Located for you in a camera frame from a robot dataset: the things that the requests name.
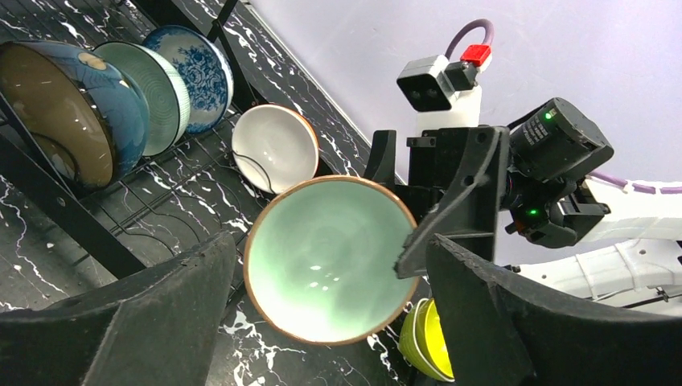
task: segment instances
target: black connector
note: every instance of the black connector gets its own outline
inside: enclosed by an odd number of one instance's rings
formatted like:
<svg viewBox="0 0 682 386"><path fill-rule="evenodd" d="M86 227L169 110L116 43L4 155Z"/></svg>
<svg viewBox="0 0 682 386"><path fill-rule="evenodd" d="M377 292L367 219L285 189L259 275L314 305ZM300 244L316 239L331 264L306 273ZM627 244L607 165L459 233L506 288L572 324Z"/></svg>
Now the black connector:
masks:
<svg viewBox="0 0 682 386"><path fill-rule="evenodd" d="M476 75L479 71L469 62L450 63L446 67L445 74L454 91L469 91L478 84Z"/></svg>

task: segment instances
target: bowl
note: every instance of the bowl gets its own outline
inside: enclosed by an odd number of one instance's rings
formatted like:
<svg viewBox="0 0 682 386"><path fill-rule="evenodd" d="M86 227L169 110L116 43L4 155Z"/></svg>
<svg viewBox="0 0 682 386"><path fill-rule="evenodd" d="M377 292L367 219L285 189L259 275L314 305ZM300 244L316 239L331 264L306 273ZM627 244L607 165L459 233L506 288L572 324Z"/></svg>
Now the bowl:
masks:
<svg viewBox="0 0 682 386"><path fill-rule="evenodd" d="M228 61L203 35L181 26L151 31L144 47L168 60L185 81L190 95L188 133L203 133L216 126L232 103L234 80Z"/></svg>
<svg viewBox="0 0 682 386"><path fill-rule="evenodd" d="M417 326L417 316L425 307L429 299L421 299L407 314L403 321L401 335L398 339L398 351L405 359L417 370L427 376L443 382L454 382L454 378L438 369L429 357L425 354L425 342L423 335L419 334Z"/></svg>
<svg viewBox="0 0 682 386"><path fill-rule="evenodd" d="M312 179L318 169L318 148L308 121L278 105L247 110L232 132L237 167L255 187L268 193L280 194Z"/></svg>
<svg viewBox="0 0 682 386"><path fill-rule="evenodd" d="M183 78L168 60L143 46L107 42L93 52L133 79L150 109L150 134L142 153L161 154L185 133L190 119L190 97Z"/></svg>
<svg viewBox="0 0 682 386"><path fill-rule="evenodd" d="M431 298L417 312L417 341L426 358L443 374L452 378L446 339L441 329L441 318L436 302Z"/></svg>
<svg viewBox="0 0 682 386"><path fill-rule="evenodd" d="M0 92L55 168L87 190L140 160L149 108L128 76L82 48L52 41L0 44Z"/></svg>
<svg viewBox="0 0 682 386"><path fill-rule="evenodd" d="M317 177L275 197L244 250L244 284L276 330L304 343L343 345L385 328L417 288L393 271L417 226L378 183Z"/></svg>

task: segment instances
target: white bowl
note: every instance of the white bowl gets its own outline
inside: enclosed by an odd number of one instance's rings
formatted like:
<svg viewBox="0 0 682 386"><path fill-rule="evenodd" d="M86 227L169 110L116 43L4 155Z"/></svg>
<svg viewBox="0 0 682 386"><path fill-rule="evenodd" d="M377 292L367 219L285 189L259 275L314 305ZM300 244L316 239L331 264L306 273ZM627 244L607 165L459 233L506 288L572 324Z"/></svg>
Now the white bowl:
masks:
<svg viewBox="0 0 682 386"><path fill-rule="evenodd" d="M213 43L186 27L163 26L142 45L166 58L185 80L191 101L188 133L203 133L222 121L232 103L234 79Z"/></svg>
<svg viewBox="0 0 682 386"><path fill-rule="evenodd" d="M162 56L143 46L107 42L94 53L132 78L150 108L150 136L142 155L160 154L185 133L190 119L190 97L183 78Z"/></svg>
<svg viewBox="0 0 682 386"><path fill-rule="evenodd" d="M315 176L318 148L308 121L278 105L247 110L232 133L232 150L241 173L258 189L274 194Z"/></svg>

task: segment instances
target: camera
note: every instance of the camera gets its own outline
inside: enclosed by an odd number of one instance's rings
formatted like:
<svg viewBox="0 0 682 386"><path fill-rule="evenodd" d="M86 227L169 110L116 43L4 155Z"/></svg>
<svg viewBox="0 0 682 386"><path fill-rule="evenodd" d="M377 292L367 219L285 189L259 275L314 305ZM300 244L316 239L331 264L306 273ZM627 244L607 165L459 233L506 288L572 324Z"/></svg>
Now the camera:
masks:
<svg viewBox="0 0 682 386"><path fill-rule="evenodd" d="M445 74L450 61L443 55L413 60L398 76L398 87L419 113L452 109L455 90Z"/></svg>

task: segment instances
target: blue floral pattern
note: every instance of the blue floral pattern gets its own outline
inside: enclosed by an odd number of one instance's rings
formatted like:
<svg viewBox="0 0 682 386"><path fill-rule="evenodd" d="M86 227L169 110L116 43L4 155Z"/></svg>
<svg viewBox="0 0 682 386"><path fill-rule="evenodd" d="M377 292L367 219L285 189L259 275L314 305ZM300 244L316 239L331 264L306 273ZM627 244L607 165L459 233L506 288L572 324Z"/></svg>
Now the blue floral pattern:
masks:
<svg viewBox="0 0 682 386"><path fill-rule="evenodd" d="M185 81L192 111L185 131L202 133L216 125L227 110L232 82L211 43L187 28L165 26L142 45L166 58Z"/></svg>

